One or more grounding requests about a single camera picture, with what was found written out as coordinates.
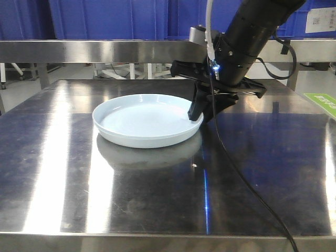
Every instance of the blue storage bin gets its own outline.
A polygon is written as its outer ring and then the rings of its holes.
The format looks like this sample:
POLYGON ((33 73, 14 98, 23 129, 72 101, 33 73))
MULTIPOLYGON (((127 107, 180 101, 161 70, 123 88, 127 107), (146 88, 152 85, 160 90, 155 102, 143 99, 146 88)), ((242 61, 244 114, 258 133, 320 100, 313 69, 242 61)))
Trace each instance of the blue storage bin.
POLYGON ((294 12, 286 23, 278 29, 279 37, 287 38, 336 38, 336 31, 306 33, 307 15, 315 8, 336 7, 336 0, 307 0, 307 2, 294 12))
POLYGON ((166 39, 168 0, 49 0, 58 39, 166 39))
POLYGON ((0 39, 53 39, 48 1, 0 0, 0 39))
MULTIPOLYGON (((212 29, 225 32, 242 0, 214 1, 212 29)), ((188 39, 190 27, 205 26, 207 0, 170 0, 168 38, 188 39)))

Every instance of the metal shelf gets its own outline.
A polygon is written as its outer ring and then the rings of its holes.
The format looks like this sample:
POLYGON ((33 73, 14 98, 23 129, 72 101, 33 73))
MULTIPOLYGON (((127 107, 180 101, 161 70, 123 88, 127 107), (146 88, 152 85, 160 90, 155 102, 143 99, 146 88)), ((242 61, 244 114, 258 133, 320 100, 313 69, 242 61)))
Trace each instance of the metal shelf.
MULTIPOLYGON (((300 62, 336 61, 336 40, 293 40, 300 62)), ((259 55, 266 62, 291 62, 280 55, 282 45, 270 40, 259 55)), ((0 62, 19 63, 170 63, 202 62, 203 46, 189 41, 143 40, 24 40, 0 41, 0 62)))

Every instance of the table top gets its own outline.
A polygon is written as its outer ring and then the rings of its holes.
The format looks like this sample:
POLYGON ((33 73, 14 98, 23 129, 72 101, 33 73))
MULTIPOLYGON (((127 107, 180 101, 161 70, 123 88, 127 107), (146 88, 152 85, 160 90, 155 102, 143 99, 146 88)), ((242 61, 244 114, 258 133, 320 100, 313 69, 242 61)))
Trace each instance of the table top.
MULTIPOLYGON (((335 241, 336 122, 279 82, 260 82, 263 98, 242 94, 218 115, 229 155, 298 240, 335 241)), ((282 236, 230 166, 212 121, 161 149, 103 139, 93 109, 135 93, 191 99, 193 82, 60 80, 0 117, 0 246, 14 234, 282 236)))

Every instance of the blue light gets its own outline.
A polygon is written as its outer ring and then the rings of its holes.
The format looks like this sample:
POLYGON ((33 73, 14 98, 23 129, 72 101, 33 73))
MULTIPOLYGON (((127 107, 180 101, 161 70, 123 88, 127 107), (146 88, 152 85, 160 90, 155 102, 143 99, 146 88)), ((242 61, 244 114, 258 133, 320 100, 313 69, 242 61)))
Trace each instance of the blue light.
POLYGON ((217 65, 217 66, 213 66, 213 67, 212 67, 212 69, 213 69, 214 71, 219 71, 220 68, 221 68, 221 67, 220 67, 219 65, 217 65))
POLYGON ((209 192, 208 192, 208 175, 206 170, 204 170, 204 209, 205 209, 205 227, 206 234, 210 234, 210 221, 209 221, 209 212, 210 212, 210 204, 209 204, 209 192))

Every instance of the white plate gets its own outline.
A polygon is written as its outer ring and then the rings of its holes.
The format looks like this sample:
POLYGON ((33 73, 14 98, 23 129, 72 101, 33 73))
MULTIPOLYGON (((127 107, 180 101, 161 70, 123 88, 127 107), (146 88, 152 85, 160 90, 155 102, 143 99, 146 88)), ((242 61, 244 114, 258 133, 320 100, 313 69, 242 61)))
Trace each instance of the white plate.
POLYGON ((160 148, 183 142, 199 129, 188 118, 191 102, 163 94, 121 96, 92 113, 100 134, 110 142, 133 148, 160 148))

